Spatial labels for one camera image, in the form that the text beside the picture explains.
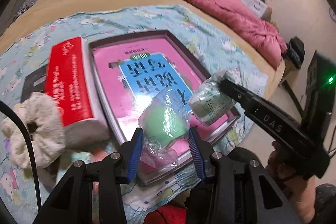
red cloth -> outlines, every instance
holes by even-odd
[[[164,205],[149,213],[143,224],[185,224],[186,209]]]
[[[251,44],[273,68],[280,65],[286,42],[276,28],[259,19],[240,0],[186,0],[203,12],[228,25]]]

light blue blanket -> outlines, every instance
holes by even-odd
[[[77,13],[49,23],[27,37],[16,41],[0,59],[0,99],[11,108],[20,102],[22,86],[27,75],[48,62],[53,45],[81,36],[86,42],[146,30],[168,29],[213,74],[224,68],[235,75],[235,80],[247,89],[262,95],[267,76],[261,73],[225,33],[219,31],[187,8],[175,6],[129,7],[125,9]],[[216,145],[216,150],[227,154],[246,136],[252,121],[243,115]],[[0,197],[19,224],[31,224],[37,214],[33,181],[25,178],[22,170],[9,160],[10,147],[0,134]],[[115,144],[104,145],[107,153],[115,151]],[[194,165],[140,187],[135,181],[122,185],[124,208],[128,223],[141,223],[151,212],[175,198],[179,193],[198,183]],[[49,193],[40,183],[42,202]],[[97,216],[97,196],[94,197],[93,217]]]

beige bed sheet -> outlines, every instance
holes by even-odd
[[[128,6],[176,4],[187,7],[193,13],[228,34],[236,42],[239,48],[251,58],[260,71],[268,75],[268,83],[263,97],[269,99],[281,80],[285,69],[284,62],[281,62],[277,70],[274,70],[255,49],[233,32],[233,30],[183,0],[38,0],[33,7],[11,24],[1,36],[0,53],[3,53],[16,40],[30,34],[37,28],[76,12],[116,10]]]

clear plastic bag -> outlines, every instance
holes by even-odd
[[[236,104],[235,100],[219,90],[219,83],[224,79],[235,83],[230,72],[218,70],[199,86],[188,101],[196,119],[205,126],[212,125]]]
[[[141,161],[154,168],[178,165],[178,155],[171,146],[177,139],[188,137],[190,120],[177,92],[172,89],[159,92],[141,114],[138,124],[144,133]]]

green oval label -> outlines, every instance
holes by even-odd
[[[151,54],[149,54],[148,52],[143,52],[143,53],[140,53],[140,54],[133,54],[130,57],[130,60],[136,61],[136,60],[139,60],[139,59],[148,58],[150,56],[151,56]]]

